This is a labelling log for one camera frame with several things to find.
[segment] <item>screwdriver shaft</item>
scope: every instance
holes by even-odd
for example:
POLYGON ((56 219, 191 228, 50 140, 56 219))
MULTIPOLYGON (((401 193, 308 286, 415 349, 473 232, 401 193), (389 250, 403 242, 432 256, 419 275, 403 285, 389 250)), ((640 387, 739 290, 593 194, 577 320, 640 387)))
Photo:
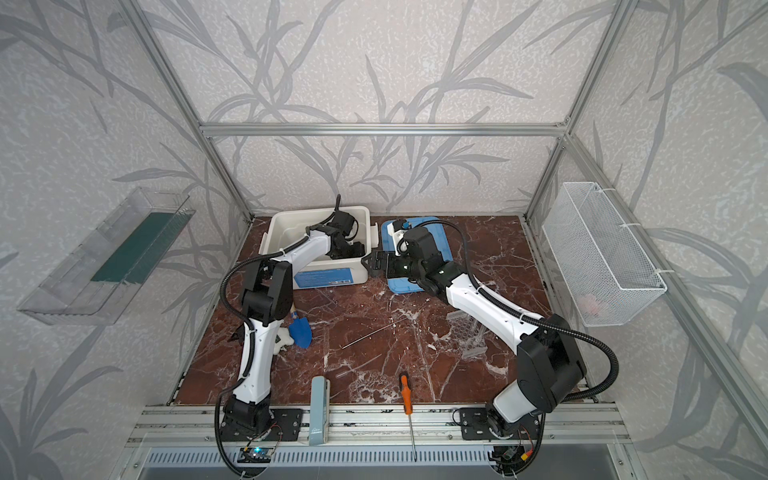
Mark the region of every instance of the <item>screwdriver shaft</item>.
POLYGON ((413 439, 413 423, 410 415, 408 415, 408 426, 411 427, 411 446, 413 447, 413 461, 415 462, 418 457, 416 456, 416 440, 413 439))

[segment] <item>red marble table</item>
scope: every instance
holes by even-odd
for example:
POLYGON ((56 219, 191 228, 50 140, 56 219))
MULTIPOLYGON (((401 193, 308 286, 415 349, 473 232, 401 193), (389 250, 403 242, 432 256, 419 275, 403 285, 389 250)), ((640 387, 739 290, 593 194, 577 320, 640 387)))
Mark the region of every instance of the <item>red marble table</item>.
MULTIPOLYGON (((391 220, 374 217, 373 222, 391 220)), ((477 277, 521 306, 550 313, 518 217, 446 217, 468 235, 477 277)), ((269 217, 255 219, 240 260, 257 254, 269 217)), ((461 239, 446 228, 458 262, 461 239)), ((230 301, 242 279, 233 278, 230 301)), ((272 364, 272 403, 308 404, 312 377, 330 380, 332 403, 400 402, 398 374, 411 377, 414 403, 487 402, 517 378, 515 355, 493 333, 465 340, 466 320, 448 321, 455 311, 426 293, 394 295, 384 279, 362 285, 295 290, 296 308, 310 322, 312 344, 291 346, 272 364), (401 320, 348 348, 343 346, 401 320), (485 346, 479 356, 463 359, 468 346, 485 346)), ((288 326, 287 319, 283 326, 288 326)), ((218 306, 207 327, 175 402, 209 405, 236 380, 242 349, 229 342, 237 319, 218 306)))

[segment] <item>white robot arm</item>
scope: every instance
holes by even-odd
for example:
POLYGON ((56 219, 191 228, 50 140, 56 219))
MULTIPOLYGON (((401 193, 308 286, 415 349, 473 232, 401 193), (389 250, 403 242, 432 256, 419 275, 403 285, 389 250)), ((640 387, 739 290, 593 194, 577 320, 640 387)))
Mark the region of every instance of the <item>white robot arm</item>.
MULTIPOLYGON (((584 377, 584 365, 575 341, 558 332, 558 325, 560 330, 568 328, 565 321, 553 316, 545 322, 541 315, 481 288, 471 273, 443 260, 425 227, 403 229, 403 224, 403 220, 395 222, 399 227, 393 236, 398 240, 397 254, 379 251, 362 258, 369 273, 407 276, 426 292, 487 326, 518 356, 518 380, 487 405, 490 431, 499 438, 507 438, 517 429, 523 415, 551 412, 584 377), (553 328, 541 327, 543 324, 553 328)), ((225 420, 229 417, 231 422, 253 432, 268 429, 272 350, 277 329, 293 302, 293 272, 337 249, 345 233, 349 231, 313 226, 308 229, 306 240, 297 247, 284 255, 254 262, 246 270, 240 301, 251 325, 245 327, 240 364, 242 381, 227 402, 225 420), (267 279, 271 280, 270 285, 262 285, 267 279)))

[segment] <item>perforated metal panel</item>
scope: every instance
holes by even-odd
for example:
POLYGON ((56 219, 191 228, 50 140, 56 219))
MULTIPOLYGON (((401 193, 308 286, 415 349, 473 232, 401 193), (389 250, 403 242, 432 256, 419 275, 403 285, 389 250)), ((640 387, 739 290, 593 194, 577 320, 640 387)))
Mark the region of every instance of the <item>perforated metal panel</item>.
MULTIPOLYGON (((483 445, 419 446, 416 448, 418 458, 414 462, 410 445, 280 446, 269 467, 489 465, 487 448, 483 445)), ((234 462, 238 449, 226 450, 234 462)), ((155 447, 144 465, 147 468, 219 466, 223 466, 223 462, 214 447, 155 447)))
POLYGON ((543 230, 586 326, 623 325, 667 291, 594 182, 563 183, 543 230))

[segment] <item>screwdriver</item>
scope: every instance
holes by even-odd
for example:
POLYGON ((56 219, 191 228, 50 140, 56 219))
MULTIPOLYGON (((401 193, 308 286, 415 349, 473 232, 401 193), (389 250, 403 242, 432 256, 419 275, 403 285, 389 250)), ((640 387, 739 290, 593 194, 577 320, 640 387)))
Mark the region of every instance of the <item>screwdriver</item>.
POLYGON ((415 462, 418 457, 416 456, 416 441, 413 439, 413 423, 411 422, 413 405, 411 405, 411 389, 408 387, 408 373, 406 372, 400 374, 400 392, 402 394, 402 406, 405 407, 408 416, 408 426, 411 428, 411 446, 413 447, 413 461, 415 462))

